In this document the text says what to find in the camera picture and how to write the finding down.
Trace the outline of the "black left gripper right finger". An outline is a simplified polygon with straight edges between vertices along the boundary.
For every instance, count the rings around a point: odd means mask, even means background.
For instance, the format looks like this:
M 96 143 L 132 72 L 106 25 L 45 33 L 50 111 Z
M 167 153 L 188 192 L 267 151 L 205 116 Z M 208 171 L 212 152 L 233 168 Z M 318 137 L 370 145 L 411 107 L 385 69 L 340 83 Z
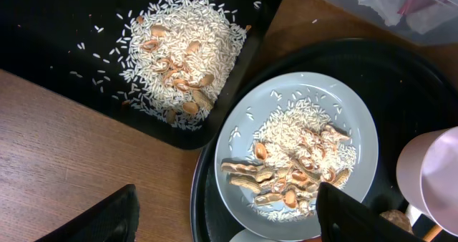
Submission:
M 329 183 L 321 183 L 316 200 L 323 242 L 422 242 Z

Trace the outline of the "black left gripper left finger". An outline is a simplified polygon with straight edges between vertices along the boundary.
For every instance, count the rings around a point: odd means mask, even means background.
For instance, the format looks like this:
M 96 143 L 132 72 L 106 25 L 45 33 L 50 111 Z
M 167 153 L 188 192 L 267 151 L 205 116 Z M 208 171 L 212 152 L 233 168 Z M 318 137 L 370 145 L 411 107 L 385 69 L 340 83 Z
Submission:
M 128 184 L 37 242 L 134 242 L 139 219 L 136 187 Z

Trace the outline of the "white cup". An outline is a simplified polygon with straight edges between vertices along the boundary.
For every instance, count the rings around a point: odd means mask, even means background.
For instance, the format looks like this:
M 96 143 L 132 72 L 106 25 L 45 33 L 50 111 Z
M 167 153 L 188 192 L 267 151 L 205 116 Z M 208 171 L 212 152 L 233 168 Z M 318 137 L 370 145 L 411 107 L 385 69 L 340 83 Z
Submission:
M 237 233 L 235 236 L 233 236 L 229 240 L 229 242 L 276 242 L 276 241 L 258 236 L 252 233 L 251 231 L 248 231 L 245 229 Z

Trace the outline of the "pink bowl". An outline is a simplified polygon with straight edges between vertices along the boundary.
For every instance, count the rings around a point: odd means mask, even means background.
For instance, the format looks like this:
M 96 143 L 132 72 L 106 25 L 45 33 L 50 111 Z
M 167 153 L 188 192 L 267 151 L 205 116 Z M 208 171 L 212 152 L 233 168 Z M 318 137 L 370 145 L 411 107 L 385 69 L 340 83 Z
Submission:
M 457 128 L 427 132 L 409 141 L 396 164 L 408 203 L 444 231 L 457 235 Z

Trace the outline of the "pile of rice and shells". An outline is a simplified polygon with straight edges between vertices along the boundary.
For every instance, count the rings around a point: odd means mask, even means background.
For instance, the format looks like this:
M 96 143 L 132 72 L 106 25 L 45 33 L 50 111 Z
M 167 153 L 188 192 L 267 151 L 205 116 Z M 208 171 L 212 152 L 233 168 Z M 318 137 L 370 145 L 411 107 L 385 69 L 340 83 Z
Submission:
M 249 30 L 243 15 L 259 7 L 260 0 L 131 0 L 116 14 L 108 48 L 89 49 L 97 63 L 89 81 L 107 93 L 119 77 L 114 100 L 199 130 L 240 59 Z

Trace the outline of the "red snack wrapper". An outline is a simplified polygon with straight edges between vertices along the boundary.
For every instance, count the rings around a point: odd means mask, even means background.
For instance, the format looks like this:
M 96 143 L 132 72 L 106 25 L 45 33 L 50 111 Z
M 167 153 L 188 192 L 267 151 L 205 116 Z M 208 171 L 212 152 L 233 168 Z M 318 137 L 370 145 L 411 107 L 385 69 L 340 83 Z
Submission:
M 435 4 L 447 4 L 449 0 L 404 0 L 397 14 L 407 16 Z

